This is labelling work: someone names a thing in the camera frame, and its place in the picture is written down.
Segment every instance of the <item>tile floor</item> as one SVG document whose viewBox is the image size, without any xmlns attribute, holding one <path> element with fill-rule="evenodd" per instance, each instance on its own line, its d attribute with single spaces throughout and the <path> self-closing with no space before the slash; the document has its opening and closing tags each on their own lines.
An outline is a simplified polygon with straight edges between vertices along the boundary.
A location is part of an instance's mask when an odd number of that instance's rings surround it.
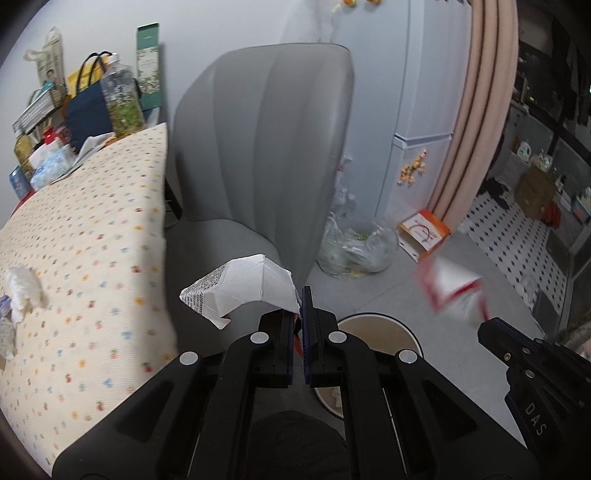
<svg viewBox="0 0 591 480">
<path fill-rule="evenodd" d="M 531 313 L 498 267 L 468 237 L 456 233 L 439 255 L 483 276 L 491 316 L 499 316 L 531 338 L 542 337 Z M 308 278 L 314 305 L 337 319 L 353 313 L 380 312 L 405 323 L 418 337 L 425 359 L 459 387 L 514 437 L 522 441 L 504 397 L 506 368 L 476 337 L 476 329 L 436 314 L 413 279 L 417 264 L 399 249 L 384 272 L 355 280 L 340 280 L 314 266 Z M 330 415 L 304 385 L 301 362 L 294 361 L 294 385 L 289 390 L 260 390 L 254 419 L 281 410 L 299 410 L 317 417 L 344 434 L 343 422 Z"/>
<path fill-rule="evenodd" d="M 476 197 L 460 231 L 494 262 L 530 310 L 539 288 L 560 314 L 567 278 L 546 250 L 550 227 L 527 218 L 511 190 L 501 198 L 509 210 L 503 210 L 488 193 Z M 524 288 L 524 279 L 531 286 Z"/>
</svg>

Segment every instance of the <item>tablecloth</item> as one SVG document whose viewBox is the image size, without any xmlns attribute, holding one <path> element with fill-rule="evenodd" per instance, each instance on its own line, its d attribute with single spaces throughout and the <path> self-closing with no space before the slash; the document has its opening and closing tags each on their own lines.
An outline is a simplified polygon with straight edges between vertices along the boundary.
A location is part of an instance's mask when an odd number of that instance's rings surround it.
<svg viewBox="0 0 591 480">
<path fill-rule="evenodd" d="M 17 327 L 0 408 L 48 472 L 56 457 L 176 356 L 164 294 L 165 124 L 106 147 L 0 231 L 7 268 L 35 270 L 44 309 Z"/>
</svg>

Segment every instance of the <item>bag handle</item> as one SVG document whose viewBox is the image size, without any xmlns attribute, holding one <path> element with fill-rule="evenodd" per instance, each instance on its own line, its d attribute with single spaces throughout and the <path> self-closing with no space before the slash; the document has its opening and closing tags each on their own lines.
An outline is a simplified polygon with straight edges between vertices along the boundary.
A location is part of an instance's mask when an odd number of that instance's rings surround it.
<svg viewBox="0 0 591 480">
<path fill-rule="evenodd" d="M 80 67 L 80 70 L 78 70 L 78 78 L 76 79 L 76 95 L 78 95 L 80 93 L 80 76 L 82 75 L 82 71 L 84 69 L 84 65 L 86 65 L 86 62 L 89 61 L 91 58 L 96 57 L 94 62 L 92 63 L 92 66 L 90 68 L 90 73 L 88 76 L 88 87 L 91 85 L 90 81 L 92 79 L 92 72 L 95 69 L 96 63 L 98 62 L 100 64 L 100 68 L 103 70 L 103 72 L 106 71 L 106 67 L 105 64 L 103 63 L 103 59 L 101 58 L 102 55 L 107 54 L 107 55 L 113 55 L 110 51 L 106 51 L 103 50 L 100 53 L 97 52 L 93 52 L 90 55 L 88 55 L 86 57 L 86 60 L 82 62 L 82 66 Z"/>
</svg>

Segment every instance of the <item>black and white tiled floor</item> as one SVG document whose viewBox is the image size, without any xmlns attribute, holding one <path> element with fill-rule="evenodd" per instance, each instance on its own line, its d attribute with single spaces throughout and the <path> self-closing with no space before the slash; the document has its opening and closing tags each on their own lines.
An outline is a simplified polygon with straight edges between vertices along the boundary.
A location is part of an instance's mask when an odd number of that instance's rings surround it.
<svg viewBox="0 0 591 480">
<path fill-rule="evenodd" d="M 546 251 L 550 228 L 527 218 L 512 191 L 502 198 L 509 210 L 503 210 L 487 192 L 476 197 L 459 230 L 495 263 L 530 310 L 537 285 L 560 315 L 567 279 Z"/>
</svg>

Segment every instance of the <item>brown cardboard box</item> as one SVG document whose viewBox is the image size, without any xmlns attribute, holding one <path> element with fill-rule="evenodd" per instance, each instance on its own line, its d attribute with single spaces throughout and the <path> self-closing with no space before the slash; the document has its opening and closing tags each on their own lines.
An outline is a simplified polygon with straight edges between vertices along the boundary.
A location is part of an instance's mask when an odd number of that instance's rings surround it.
<svg viewBox="0 0 591 480">
<path fill-rule="evenodd" d="M 538 167 L 530 167 L 517 185 L 515 201 L 526 216 L 539 220 L 552 203 L 555 191 L 556 186 L 547 174 Z"/>
</svg>

